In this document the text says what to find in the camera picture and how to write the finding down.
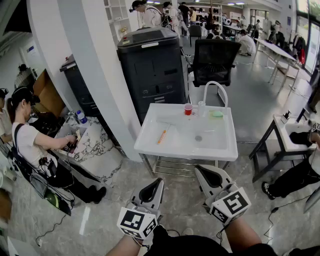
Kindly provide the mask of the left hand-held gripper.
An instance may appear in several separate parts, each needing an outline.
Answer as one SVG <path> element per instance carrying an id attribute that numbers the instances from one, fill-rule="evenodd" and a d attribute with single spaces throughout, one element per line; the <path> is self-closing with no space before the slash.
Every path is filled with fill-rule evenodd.
<path id="1" fill-rule="evenodd" d="M 153 178 L 140 183 L 132 192 L 126 207 L 122 207 L 117 227 L 124 235 L 146 240 L 153 234 L 162 217 L 159 207 L 162 203 L 164 181 Z"/>

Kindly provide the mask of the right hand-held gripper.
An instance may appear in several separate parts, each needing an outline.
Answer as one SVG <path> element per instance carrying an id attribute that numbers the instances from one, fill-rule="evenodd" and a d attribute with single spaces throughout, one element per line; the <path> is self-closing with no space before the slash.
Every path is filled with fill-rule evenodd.
<path id="1" fill-rule="evenodd" d="M 232 185 L 230 176 L 221 168 L 213 165 L 199 164 L 194 167 L 201 191 L 207 199 L 209 214 L 216 217 L 223 225 L 228 225 L 242 216 L 250 207 L 251 201 L 243 187 Z"/>

